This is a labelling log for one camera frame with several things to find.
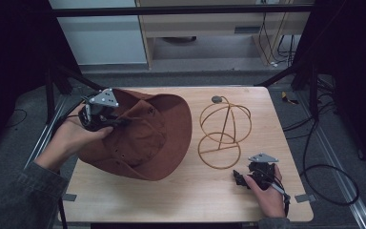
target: robotic hand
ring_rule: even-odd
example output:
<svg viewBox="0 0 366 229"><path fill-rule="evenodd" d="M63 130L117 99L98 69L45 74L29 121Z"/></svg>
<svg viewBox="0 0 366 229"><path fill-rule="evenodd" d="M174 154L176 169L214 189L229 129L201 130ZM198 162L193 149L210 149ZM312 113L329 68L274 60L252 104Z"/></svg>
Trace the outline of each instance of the robotic hand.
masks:
<svg viewBox="0 0 366 229"><path fill-rule="evenodd" d="M269 162L278 162L276 158L266 154L259 154L249 157L249 160L251 164L248 167L251 174L248 176L254 179L260 189L266 190L270 185L275 184L275 164L269 164ZM237 185L246 186L250 189L243 176L236 170L234 170L234 179Z"/></svg>
<svg viewBox="0 0 366 229"><path fill-rule="evenodd" d="M86 105L78 116L83 127L91 132L98 131L107 126L126 126L129 120L118 118L113 114L114 108L119 106L112 89L106 89L100 94L88 97Z"/></svg>

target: wire sphere frame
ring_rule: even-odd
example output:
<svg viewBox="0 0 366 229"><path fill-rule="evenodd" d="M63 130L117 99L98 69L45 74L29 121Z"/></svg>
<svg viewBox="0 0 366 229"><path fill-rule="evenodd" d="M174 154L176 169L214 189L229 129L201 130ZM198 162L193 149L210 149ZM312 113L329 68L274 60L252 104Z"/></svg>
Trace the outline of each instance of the wire sphere frame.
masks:
<svg viewBox="0 0 366 229"><path fill-rule="evenodd" d="M226 102L220 102L220 103L217 103L217 104L211 104L209 106L207 106L203 112L201 113L200 115L200 119L199 119L199 122L200 122L200 127L201 127L201 130L203 131L203 133L205 134L205 136L203 136L200 140L200 142L198 143L198 155L200 156L201 160L207 164L208 166L212 167L212 168L215 168L215 169L228 169L228 168L231 168L233 167L237 161L240 159L240 156L241 156L241 149L240 149L240 146L239 146L239 142L244 140L246 137L249 136L249 134L251 133L251 130L252 130L252 120L251 120L251 111L249 111L248 108L244 107L244 106L241 106L241 105L235 105L235 104L232 104L228 101L228 99L224 96L221 96L221 98L224 98L226 100ZM225 104L226 106L223 106L219 109L216 109L214 111L212 111L210 114L208 114L204 119L202 118L204 113L209 109L211 108L212 106L215 106L215 105L221 105L221 104ZM240 111L242 111L249 119L249 124L250 124L250 127L249 127L249 131L248 133L242 137L241 139L239 140L236 140L236 122L235 122L235 118L234 118L234 112L232 110L232 108L238 108ZM227 113L226 113L226 116L225 116L225 121L224 121L224 126L223 126L223 129L222 129L222 132L212 132L212 133L206 133L206 131L204 130L204 123L206 122L206 120L214 115L215 113L223 110L223 109L227 109ZM228 120L228 116L231 114L231 117L233 119L233 125L234 125L234 136L231 136L229 134L226 134L225 133L225 127L226 127L226 124L227 124L227 120ZM212 137L212 135L220 135L220 138L219 139L216 139L214 137ZM228 136L232 141L223 141L222 138L223 136ZM203 142L203 140L205 138L209 138L217 143L219 143L218 145L218 148L215 149L215 150L208 150L208 151L204 151L204 152L201 152L200 151L200 146L201 146L201 143ZM234 146L229 146L229 147L224 147L224 148L221 148L221 144L234 144ZM212 165L211 163L209 163L208 161L206 161L206 159L202 156L202 154L205 154L205 153L212 153L212 152L218 152L218 151L221 151L221 150L225 150L225 149L230 149L230 148L234 148L234 147L237 147L238 148L238 155L237 155L237 158L235 160L234 163L228 165L228 166L215 166L215 165Z"/></svg>

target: wooden tabletop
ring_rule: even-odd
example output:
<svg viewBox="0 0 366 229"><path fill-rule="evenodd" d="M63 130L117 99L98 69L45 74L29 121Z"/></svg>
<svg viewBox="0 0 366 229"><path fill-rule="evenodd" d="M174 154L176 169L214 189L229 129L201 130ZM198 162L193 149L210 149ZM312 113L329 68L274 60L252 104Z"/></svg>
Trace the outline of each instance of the wooden tabletop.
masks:
<svg viewBox="0 0 366 229"><path fill-rule="evenodd" d="M76 163L68 194L75 201L64 201L69 222L241 222L263 218L251 190L237 186L233 169L249 173L249 156L265 153L279 159L282 183L291 196L291 221L309 221L313 212L309 202L296 203L295 196L305 193L295 167L269 92L262 87L193 87L133 88L147 94L178 94L189 104L193 119L193 137L189 150L177 169L159 181L118 177L80 160ZM198 145L205 135L199 118L213 104L214 95L225 96L231 103L251 112L252 129L239 142L241 156L229 169L206 165L198 154ZM225 112L218 112L204 124L206 132L221 131ZM236 138L246 135L250 124L244 113L234 111ZM233 130L227 124L226 131ZM212 140L203 140L203 147L217 147ZM208 154L207 159L218 166L234 162L237 148L231 152Z"/></svg>

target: gray sleeve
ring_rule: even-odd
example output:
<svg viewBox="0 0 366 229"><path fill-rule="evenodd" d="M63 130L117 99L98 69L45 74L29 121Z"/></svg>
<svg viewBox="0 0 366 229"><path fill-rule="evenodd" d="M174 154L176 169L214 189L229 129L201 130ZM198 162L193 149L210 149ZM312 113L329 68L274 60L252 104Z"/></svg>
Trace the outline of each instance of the gray sleeve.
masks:
<svg viewBox="0 0 366 229"><path fill-rule="evenodd" d="M48 228L68 181L34 162L4 191L0 228Z"/></svg>
<svg viewBox="0 0 366 229"><path fill-rule="evenodd" d="M287 229L290 228L290 220L287 218L264 218L258 222L259 229Z"/></svg>

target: floor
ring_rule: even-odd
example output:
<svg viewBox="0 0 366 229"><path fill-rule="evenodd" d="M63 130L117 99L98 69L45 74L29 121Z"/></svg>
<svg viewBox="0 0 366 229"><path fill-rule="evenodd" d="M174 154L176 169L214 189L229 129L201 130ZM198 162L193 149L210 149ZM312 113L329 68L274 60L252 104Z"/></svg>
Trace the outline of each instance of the floor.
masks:
<svg viewBox="0 0 366 229"><path fill-rule="evenodd" d="M282 51L288 49L290 40L289 37L286 37L280 47ZM123 68L112 73L86 73L86 77L101 85L117 87L252 86L263 82L287 66L286 62L278 64L277 67L263 65L250 36L197 37L193 42L188 42L187 38L159 38L156 40L153 56L151 69L128 70ZM310 115L308 90L293 92L289 86L292 78L289 75L269 87L283 128ZM330 76L323 75L322 78L331 83ZM72 85L77 91L83 91L86 88L76 81L72 81ZM299 105L284 102L282 92L286 92L289 99L298 101ZM7 129L3 134L2 138L5 142L0 144L0 153L2 153L0 163L6 161L7 164L0 164L0 166L5 166L5 169L12 171L25 165L32 151L33 143L37 141L39 134L43 131L45 110L36 108L41 107L44 102L45 96L42 88L27 93L19 99L18 107L28 111L29 115L20 125ZM321 102L322 104L330 103L331 99L322 97ZM22 114L14 114L13 118L16 118L17 115L22 116ZM331 109L322 112L320 120L309 144L308 163L330 163L347 171L358 184L360 198L356 204L351 206L336 206L318 198L317 201L311 203L315 218L311 222L294 223L292 226L294 228L366 228L366 161L358 159L356 146L348 135L341 118L336 114L336 106L331 106ZM306 138L303 135L306 135L310 129L311 125L305 125L302 128L285 132L299 171L302 171L302 158L306 145ZM20 152L25 153L19 155L17 159L8 161L8 158L12 158L13 150L17 150L19 147L22 149ZM64 170L63 176L71 177L74 162L75 158L67 162L67 169ZM0 183L6 183L13 176L13 174L0 172ZM310 174L310 180L314 187L323 192L325 196L348 200L355 195L354 187L350 185L349 180L333 171L313 171ZM304 178L303 183L307 193L313 194L314 191ZM62 228L60 222L57 221L53 228ZM85 229L89 228L89 225L70 223L69 228Z"/></svg>

